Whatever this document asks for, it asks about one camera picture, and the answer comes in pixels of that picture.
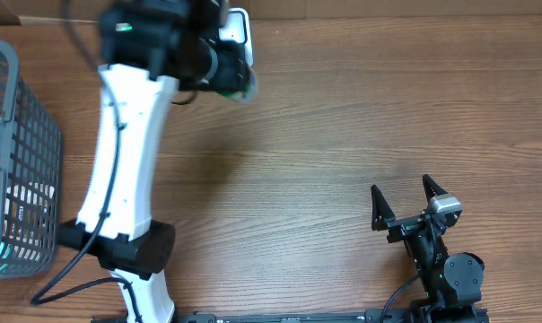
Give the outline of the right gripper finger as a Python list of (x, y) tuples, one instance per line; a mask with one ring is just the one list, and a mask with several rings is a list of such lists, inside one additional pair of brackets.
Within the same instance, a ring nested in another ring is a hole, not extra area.
[(430, 201), (433, 197), (447, 194), (447, 191), (440, 187), (428, 174), (422, 176), (422, 182), (427, 201)]
[(389, 227), (389, 223), (396, 220), (396, 216), (390, 208), (387, 200), (376, 185), (371, 186), (372, 194), (372, 229), (374, 231), (384, 231)]

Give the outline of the green lid jar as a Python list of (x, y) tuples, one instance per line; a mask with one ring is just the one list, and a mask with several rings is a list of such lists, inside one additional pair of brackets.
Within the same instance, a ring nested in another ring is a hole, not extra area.
[(250, 103), (253, 101), (258, 92), (257, 77), (250, 66), (248, 67), (248, 71), (249, 81), (242, 90), (237, 92), (219, 91), (218, 94), (226, 99), (233, 100), (238, 103)]

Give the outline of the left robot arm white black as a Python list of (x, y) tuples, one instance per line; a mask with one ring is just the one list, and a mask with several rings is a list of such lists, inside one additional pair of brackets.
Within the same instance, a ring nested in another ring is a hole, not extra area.
[(180, 94), (257, 91), (249, 14), (225, 1), (117, 1), (98, 22), (101, 113), (90, 185), (61, 245), (109, 271), (129, 322), (174, 322), (165, 269), (175, 229), (152, 215), (162, 132)]

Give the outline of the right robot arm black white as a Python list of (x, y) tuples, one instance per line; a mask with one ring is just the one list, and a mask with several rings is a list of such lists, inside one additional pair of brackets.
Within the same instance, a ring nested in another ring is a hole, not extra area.
[[(427, 207), (419, 214), (398, 219), (381, 190), (371, 186), (372, 229), (385, 231), (389, 243), (401, 242), (414, 261), (416, 274), (388, 298), (381, 310), (367, 315), (377, 322), (487, 322), (481, 301), (484, 261), (473, 253), (449, 254), (442, 236), (462, 214), (461, 202), (429, 175), (422, 176)], [(423, 299), (406, 309), (392, 310), (397, 297), (414, 282), (424, 288)]]

